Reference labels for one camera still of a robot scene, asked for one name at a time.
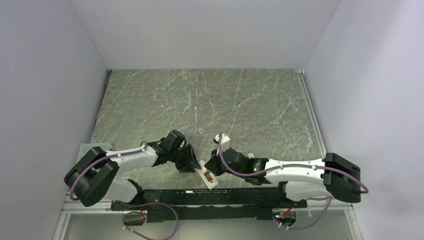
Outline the white remote control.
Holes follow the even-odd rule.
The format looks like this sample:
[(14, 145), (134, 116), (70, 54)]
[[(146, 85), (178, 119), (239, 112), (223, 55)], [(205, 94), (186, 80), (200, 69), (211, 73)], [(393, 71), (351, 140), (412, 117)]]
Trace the white remote control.
[(199, 160), (198, 163), (200, 165), (200, 169), (196, 169), (197, 174), (201, 177), (209, 190), (215, 188), (219, 184), (216, 176), (206, 169), (205, 162), (203, 160)]

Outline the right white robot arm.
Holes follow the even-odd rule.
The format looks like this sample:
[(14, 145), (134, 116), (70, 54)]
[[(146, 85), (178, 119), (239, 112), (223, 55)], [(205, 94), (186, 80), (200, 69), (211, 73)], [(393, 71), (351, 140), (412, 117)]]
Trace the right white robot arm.
[(232, 174), (247, 183), (261, 186), (283, 184), (275, 194), (276, 203), (287, 208), (305, 199), (333, 197), (345, 203), (360, 203), (367, 190), (361, 183), (361, 169), (342, 156), (328, 152), (324, 158), (282, 161), (245, 156), (232, 148), (213, 150), (205, 168), (215, 176)]

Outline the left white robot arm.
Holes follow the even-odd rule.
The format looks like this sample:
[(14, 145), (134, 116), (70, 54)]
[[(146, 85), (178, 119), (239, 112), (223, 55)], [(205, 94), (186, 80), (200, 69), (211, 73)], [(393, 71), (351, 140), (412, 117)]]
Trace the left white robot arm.
[(69, 170), (64, 183), (69, 187), (68, 197), (85, 207), (101, 200), (122, 202), (131, 210), (145, 202), (145, 191), (133, 179), (124, 179), (124, 173), (174, 163), (180, 173), (201, 170), (193, 146), (177, 130), (172, 130), (158, 141), (142, 141), (140, 146), (125, 150), (103, 150), (94, 146)]

